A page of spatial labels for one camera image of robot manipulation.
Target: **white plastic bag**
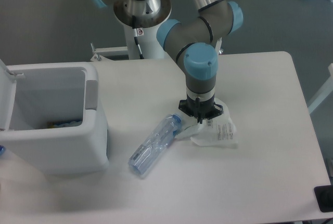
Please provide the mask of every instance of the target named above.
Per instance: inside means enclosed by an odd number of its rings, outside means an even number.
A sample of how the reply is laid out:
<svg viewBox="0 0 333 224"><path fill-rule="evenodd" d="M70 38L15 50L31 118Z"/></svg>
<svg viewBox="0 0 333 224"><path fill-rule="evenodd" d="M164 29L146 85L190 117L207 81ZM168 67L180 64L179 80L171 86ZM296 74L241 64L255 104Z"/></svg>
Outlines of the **white plastic bag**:
<svg viewBox="0 0 333 224"><path fill-rule="evenodd" d="M230 118L227 105L215 98L215 103L223 107L223 114L211 120L203 120L202 124L187 127L179 133L176 139L190 137L192 142L201 147L219 146L236 148L238 140L236 137L236 126Z"/></svg>

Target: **white tabletop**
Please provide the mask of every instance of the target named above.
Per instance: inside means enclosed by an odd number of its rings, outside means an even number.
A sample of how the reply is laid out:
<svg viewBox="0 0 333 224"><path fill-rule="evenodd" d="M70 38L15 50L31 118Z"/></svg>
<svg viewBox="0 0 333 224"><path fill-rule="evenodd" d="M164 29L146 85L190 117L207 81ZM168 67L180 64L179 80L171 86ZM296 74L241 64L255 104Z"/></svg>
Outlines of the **white tabletop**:
<svg viewBox="0 0 333 224"><path fill-rule="evenodd" d="M216 96L237 127L237 149L174 142L147 178L127 161L186 98L172 60L95 62L110 133L106 171L44 176L11 152L0 158L0 223L270 223L333 217L313 188L329 179L291 57L219 57Z"/></svg>

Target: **clear plastic bottle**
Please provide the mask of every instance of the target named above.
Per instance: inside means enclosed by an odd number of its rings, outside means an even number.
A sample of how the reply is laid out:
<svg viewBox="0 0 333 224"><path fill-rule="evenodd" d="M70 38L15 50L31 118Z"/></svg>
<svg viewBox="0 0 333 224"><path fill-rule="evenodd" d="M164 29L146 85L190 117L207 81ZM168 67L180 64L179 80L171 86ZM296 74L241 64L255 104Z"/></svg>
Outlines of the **clear plastic bottle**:
<svg viewBox="0 0 333 224"><path fill-rule="evenodd" d="M172 143L181 128L181 116L167 115L131 156L129 160L131 170L143 176L162 151Z"/></svg>

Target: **trash bin lid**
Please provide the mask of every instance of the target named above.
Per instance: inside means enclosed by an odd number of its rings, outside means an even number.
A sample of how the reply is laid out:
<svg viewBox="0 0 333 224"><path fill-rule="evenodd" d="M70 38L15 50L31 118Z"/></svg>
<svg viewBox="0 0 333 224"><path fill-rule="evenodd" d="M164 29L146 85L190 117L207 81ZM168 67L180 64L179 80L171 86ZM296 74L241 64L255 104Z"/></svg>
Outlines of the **trash bin lid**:
<svg viewBox="0 0 333 224"><path fill-rule="evenodd" d="M9 129L16 93L16 76L0 59L0 131Z"/></svg>

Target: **white trash bin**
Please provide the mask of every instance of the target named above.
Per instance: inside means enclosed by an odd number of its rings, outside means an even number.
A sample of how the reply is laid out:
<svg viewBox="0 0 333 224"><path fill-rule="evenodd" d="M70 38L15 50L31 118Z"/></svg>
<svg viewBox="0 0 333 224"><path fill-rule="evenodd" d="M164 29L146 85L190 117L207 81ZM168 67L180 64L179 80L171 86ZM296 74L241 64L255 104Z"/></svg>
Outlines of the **white trash bin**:
<svg viewBox="0 0 333 224"><path fill-rule="evenodd" d="M50 128L82 121L79 126ZM6 67L0 60L0 145L46 174L109 165L98 74L86 62Z"/></svg>

